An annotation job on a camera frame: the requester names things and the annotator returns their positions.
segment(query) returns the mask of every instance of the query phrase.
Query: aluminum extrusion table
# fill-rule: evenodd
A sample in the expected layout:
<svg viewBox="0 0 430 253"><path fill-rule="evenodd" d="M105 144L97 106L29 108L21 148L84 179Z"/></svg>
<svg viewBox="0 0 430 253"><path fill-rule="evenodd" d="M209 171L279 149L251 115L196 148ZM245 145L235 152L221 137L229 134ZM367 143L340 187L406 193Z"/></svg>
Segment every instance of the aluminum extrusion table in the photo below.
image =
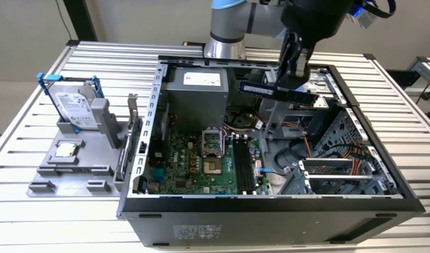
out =
<svg viewBox="0 0 430 253"><path fill-rule="evenodd" d="M157 55L201 56L201 48L80 42L64 48L48 74L97 75L109 110L118 121L126 121L129 93L138 95L138 114L145 112ZM247 49L245 55L249 60L276 61L279 51ZM313 53L309 62L336 66L426 213L356 246L192 247L168 251L430 253L430 121L371 57ZM56 119L49 99L37 88L0 138L0 251L134 252L142 246L128 222L116 219L117 198L25 195L57 132Z"/></svg>

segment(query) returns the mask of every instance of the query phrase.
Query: ram slot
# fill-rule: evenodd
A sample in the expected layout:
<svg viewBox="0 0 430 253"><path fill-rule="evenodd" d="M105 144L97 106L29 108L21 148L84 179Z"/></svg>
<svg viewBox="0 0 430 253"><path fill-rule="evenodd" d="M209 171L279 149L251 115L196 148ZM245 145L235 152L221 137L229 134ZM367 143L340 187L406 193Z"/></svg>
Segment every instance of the ram slot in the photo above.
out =
<svg viewBox="0 0 430 253"><path fill-rule="evenodd" d="M253 175L247 140L233 139L232 148L237 192L239 194L243 192L251 194L253 191Z"/></svg>

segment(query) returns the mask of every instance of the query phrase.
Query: gray wall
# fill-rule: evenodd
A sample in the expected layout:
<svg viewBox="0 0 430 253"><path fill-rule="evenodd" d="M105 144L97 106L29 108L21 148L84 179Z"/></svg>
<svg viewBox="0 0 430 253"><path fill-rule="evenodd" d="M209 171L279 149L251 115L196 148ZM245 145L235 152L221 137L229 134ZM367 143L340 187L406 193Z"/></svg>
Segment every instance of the gray wall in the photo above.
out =
<svg viewBox="0 0 430 253"><path fill-rule="evenodd" d="M76 38L61 0L58 4ZM0 0L0 81L34 81L68 39L53 0Z"/></svg>
<svg viewBox="0 0 430 253"><path fill-rule="evenodd" d="M64 20L73 29L66 11ZM146 44L205 42L209 0L86 0L101 41ZM403 68L418 55L430 56L430 0L398 0L398 12L362 30L344 21L317 51L372 53L384 67ZM0 0L0 81L34 81L68 40L53 0ZM279 48L280 41L247 36L247 46Z"/></svg>

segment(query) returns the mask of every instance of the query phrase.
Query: power supply label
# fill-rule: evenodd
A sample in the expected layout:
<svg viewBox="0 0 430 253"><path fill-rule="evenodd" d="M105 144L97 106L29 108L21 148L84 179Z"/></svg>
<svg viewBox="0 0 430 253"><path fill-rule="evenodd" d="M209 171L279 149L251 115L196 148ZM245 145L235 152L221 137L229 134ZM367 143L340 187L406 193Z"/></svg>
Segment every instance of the power supply label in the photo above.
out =
<svg viewBox="0 0 430 253"><path fill-rule="evenodd" d="M187 72L184 74L184 85L220 86L220 74Z"/></svg>
<svg viewBox="0 0 430 253"><path fill-rule="evenodd" d="M57 92L56 97L69 122L80 129L97 129L97 123L89 109L86 97L78 93L68 92Z"/></svg>

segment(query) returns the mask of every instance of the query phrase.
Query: motherboard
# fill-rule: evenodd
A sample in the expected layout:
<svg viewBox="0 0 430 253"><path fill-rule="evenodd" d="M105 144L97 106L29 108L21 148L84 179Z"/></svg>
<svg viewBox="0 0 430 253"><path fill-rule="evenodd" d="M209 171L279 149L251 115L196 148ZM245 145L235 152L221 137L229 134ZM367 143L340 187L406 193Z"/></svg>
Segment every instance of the motherboard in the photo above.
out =
<svg viewBox="0 0 430 253"><path fill-rule="evenodd" d="M257 140L241 136L244 146L237 148L235 135L217 133L220 140L216 132L170 137L165 163L152 168L149 194L241 194L244 181L255 194L268 193L265 175L256 167L263 163ZM219 148L224 154L207 153Z"/></svg>

